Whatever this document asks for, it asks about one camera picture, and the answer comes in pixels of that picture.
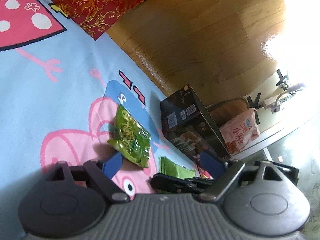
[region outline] power strip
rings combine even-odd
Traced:
[[[285,101],[289,100],[290,98],[292,98],[295,95],[295,93],[293,94],[284,94],[282,97],[279,98],[278,102],[280,104],[284,103]],[[273,108],[275,106],[276,103],[276,99],[277,99],[278,95],[268,98],[266,100],[263,101],[263,107],[264,109],[269,109],[269,108]]]

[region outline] gray floor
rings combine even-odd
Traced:
[[[274,162],[283,160],[283,164],[300,170],[297,187],[311,205],[311,217],[303,233],[309,240],[320,239],[320,114],[267,149]],[[253,164],[262,158],[260,151],[245,161]]]

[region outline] barcode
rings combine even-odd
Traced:
[[[192,113],[194,113],[195,111],[197,111],[195,104],[193,104],[192,106],[189,106],[187,109],[187,115],[191,115]]]
[[[176,113],[173,112],[172,114],[169,114],[167,116],[168,118],[168,125],[169,125],[169,129],[176,126],[178,124],[178,121],[177,121],[177,117],[176,117]]]

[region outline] cartoon pig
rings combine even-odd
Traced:
[[[48,133],[40,150],[43,172],[47,172],[58,160],[65,160],[69,166],[76,166],[87,160],[104,159],[115,152],[107,143],[112,134],[101,131],[101,127],[105,124],[114,125],[117,107],[110,98],[98,98],[89,110],[89,131],[62,129]],[[149,168],[142,169],[124,160],[123,166],[112,179],[131,199],[136,193],[154,192],[148,181],[157,172],[157,168],[152,149],[149,154]]]

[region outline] pink cartoon arm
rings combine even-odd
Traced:
[[[17,48],[15,49],[16,52],[18,52],[21,56],[33,61],[34,63],[38,64],[39,66],[44,68],[44,71],[46,73],[46,75],[48,76],[48,78],[52,81],[52,82],[58,82],[57,77],[55,77],[52,74],[53,72],[58,72],[61,73],[63,71],[62,68],[60,67],[56,67],[53,64],[60,64],[60,60],[58,59],[49,59],[48,61],[44,62],[40,59],[38,59],[37,57],[31,55],[30,53],[26,52],[25,50],[21,49],[21,48]]]
[[[97,68],[94,68],[94,67],[93,67],[93,68],[89,71],[89,74],[90,74],[92,77],[98,79],[98,80],[100,81],[100,83],[102,84],[103,87],[106,86],[105,82],[104,82],[104,81],[102,80],[102,78],[101,78],[101,72],[100,72],[100,70],[98,70]]]

